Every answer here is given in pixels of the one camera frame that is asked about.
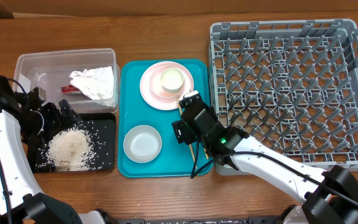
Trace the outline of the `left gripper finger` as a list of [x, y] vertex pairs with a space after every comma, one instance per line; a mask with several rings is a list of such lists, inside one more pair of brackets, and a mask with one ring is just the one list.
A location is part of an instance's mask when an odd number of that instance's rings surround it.
[[67, 100], [61, 100], [59, 103], [63, 128], [69, 128], [81, 121], [81, 117], [71, 108]]
[[55, 134], [60, 130], [60, 112], [54, 103], [44, 105], [44, 121], [44, 131], [46, 134]]

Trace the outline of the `wooden chopstick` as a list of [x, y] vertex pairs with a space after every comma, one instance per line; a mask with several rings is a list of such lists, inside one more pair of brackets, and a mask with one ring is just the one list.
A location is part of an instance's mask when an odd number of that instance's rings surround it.
[[[176, 101], [177, 101], [177, 106], [178, 106], [178, 110], [179, 110], [179, 112], [180, 112], [180, 115], [182, 115], [182, 112], [183, 112], [183, 111], [182, 111], [182, 108], [181, 108], [181, 106], [180, 106], [180, 104], [179, 104], [179, 98], [177, 98]], [[192, 156], [193, 162], [194, 162], [194, 167], [195, 167], [195, 169], [196, 169], [196, 168], [197, 168], [197, 165], [196, 165], [196, 159], [195, 159], [195, 154], [194, 154], [193, 147], [192, 147], [191, 144], [189, 144], [188, 147], [190, 148], [191, 156]]]
[[[193, 150], [192, 145], [189, 145], [189, 148], [190, 148], [190, 152], [191, 152], [191, 156], [192, 156], [193, 162], [195, 162], [195, 153], [194, 153], [194, 150]], [[205, 156], [206, 156], [206, 159], [208, 160], [208, 159], [209, 159], [209, 156], [207, 155], [206, 149], [204, 149], [204, 154], [205, 154]]]

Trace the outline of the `red snack wrapper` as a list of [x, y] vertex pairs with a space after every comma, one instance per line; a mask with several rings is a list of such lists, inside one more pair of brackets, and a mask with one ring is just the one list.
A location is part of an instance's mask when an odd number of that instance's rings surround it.
[[61, 87], [61, 92], [66, 94], [82, 94], [82, 92], [73, 85]]

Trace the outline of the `white napkin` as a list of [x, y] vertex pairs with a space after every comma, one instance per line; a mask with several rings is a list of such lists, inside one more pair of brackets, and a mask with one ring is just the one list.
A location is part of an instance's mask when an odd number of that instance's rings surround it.
[[105, 100], [114, 95], [114, 73], [112, 67], [100, 67], [73, 71], [70, 84], [92, 100]]

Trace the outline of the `grey bowl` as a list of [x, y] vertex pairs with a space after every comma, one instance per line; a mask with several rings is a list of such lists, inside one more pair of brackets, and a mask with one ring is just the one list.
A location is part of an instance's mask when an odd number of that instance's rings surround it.
[[139, 125], [124, 136], [123, 148], [130, 160], [136, 163], [150, 162], [162, 149], [162, 137], [155, 128]]

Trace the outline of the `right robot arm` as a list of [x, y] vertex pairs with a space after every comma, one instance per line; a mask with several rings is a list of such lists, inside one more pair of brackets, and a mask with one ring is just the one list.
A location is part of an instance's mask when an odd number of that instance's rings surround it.
[[172, 127], [179, 143], [205, 149], [209, 166], [218, 163], [274, 185], [299, 204], [282, 223], [358, 223], [358, 180], [347, 169], [330, 170], [294, 161], [233, 126], [225, 127], [197, 91], [177, 100], [181, 119]]

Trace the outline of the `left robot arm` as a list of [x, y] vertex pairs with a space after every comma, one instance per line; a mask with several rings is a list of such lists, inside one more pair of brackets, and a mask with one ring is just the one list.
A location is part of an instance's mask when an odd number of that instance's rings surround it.
[[32, 172], [36, 150], [80, 117], [67, 101], [57, 109], [38, 88], [16, 92], [10, 82], [0, 75], [0, 223], [112, 223], [102, 210], [79, 214], [43, 193]]

